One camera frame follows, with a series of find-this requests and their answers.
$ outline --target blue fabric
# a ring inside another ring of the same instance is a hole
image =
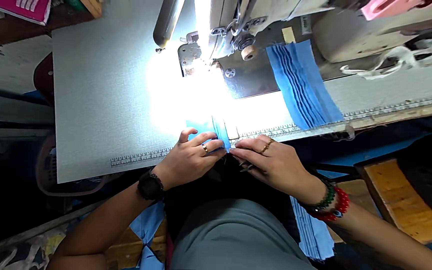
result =
[[[301,238],[299,248],[304,255],[316,261],[324,261],[333,257],[335,243],[326,223],[310,216],[294,197],[290,198]]]
[[[266,48],[276,83],[300,129],[343,120],[319,73],[309,40]]]
[[[231,143],[230,138],[228,137],[228,132],[226,131],[224,120],[218,119],[215,116],[208,116],[208,118],[204,120],[186,120],[186,126],[194,127],[198,131],[197,134],[190,134],[188,137],[189,140],[193,139],[201,132],[211,131],[216,133],[217,138],[224,142],[226,152],[230,152]]]
[[[164,263],[160,262],[149,248],[153,242],[156,230],[164,219],[164,205],[159,201],[146,208],[131,224],[131,230],[141,239],[143,248],[136,267],[141,270],[164,270]]]

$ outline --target forearm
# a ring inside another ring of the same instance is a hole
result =
[[[347,213],[327,223],[375,269],[432,269],[432,251],[396,227],[350,203]]]
[[[121,191],[91,215],[59,244],[56,257],[102,254],[152,201],[137,192],[138,182]]]

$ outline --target ruler markings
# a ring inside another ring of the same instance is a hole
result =
[[[266,128],[266,129],[261,129],[261,130],[257,130],[257,131],[252,131],[252,132],[241,133],[239,135],[239,138],[232,139],[230,141],[231,141],[231,145],[233,146],[237,141],[241,140],[242,138],[256,138],[260,134],[265,134],[265,135],[268,135],[268,136],[273,137],[273,138],[287,136],[287,135],[294,135],[294,134],[303,133],[306,131],[317,130],[320,128],[328,128],[328,127],[332,127],[332,126],[338,126],[344,121],[351,121],[351,120],[371,117],[371,116],[375,116],[378,114],[393,113],[393,112],[397,112],[397,111],[401,111],[401,110],[405,110],[405,109],[417,108],[420,106],[425,106],[425,105],[430,105],[430,104],[432,104],[432,98],[427,98],[427,99],[423,98],[423,99],[417,99],[413,102],[405,102],[405,103],[396,104],[396,105],[388,105],[388,106],[381,106],[381,107],[376,107],[376,108],[372,108],[372,109],[357,110],[357,111],[345,113],[343,121],[330,123],[330,124],[315,127],[315,128],[311,128],[309,130],[301,130],[295,124],[286,124],[286,125],[282,125],[282,126]],[[118,168],[118,167],[123,167],[123,166],[127,166],[127,165],[134,165],[134,164],[139,164],[139,163],[146,163],[146,162],[153,162],[156,160],[162,160],[163,158],[165,158],[167,156],[167,154],[169,153],[169,151],[171,149],[172,149],[171,147],[168,147],[168,148],[163,148],[163,149],[158,149],[158,150],[153,150],[153,151],[142,152],[142,153],[138,153],[138,154],[132,154],[132,155],[127,155],[127,156],[120,156],[120,157],[111,158],[111,168]]]

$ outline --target woman's right hand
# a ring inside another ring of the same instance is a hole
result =
[[[293,147],[266,135],[240,140],[235,147],[229,152],[240,162],[247,160],[257,166],[252,166],[249,173],[260,181],[305,204],[318,204],[324,199],[325,184],[304,169]]]

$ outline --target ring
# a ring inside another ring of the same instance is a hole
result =
[[[268,150],[268,148],[269,144],[265,144],[260,154],[263,154],[266,150]]]

